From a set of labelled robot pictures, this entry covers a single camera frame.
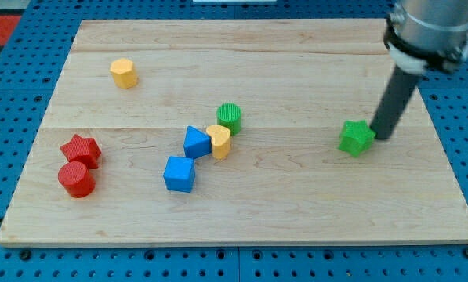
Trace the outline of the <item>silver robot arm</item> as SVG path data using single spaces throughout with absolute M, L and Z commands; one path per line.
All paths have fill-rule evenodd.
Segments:
M 386 18 L 384 44 L 412 75 L 453 73 L 468 58 L 468 0 L 402 0 Z

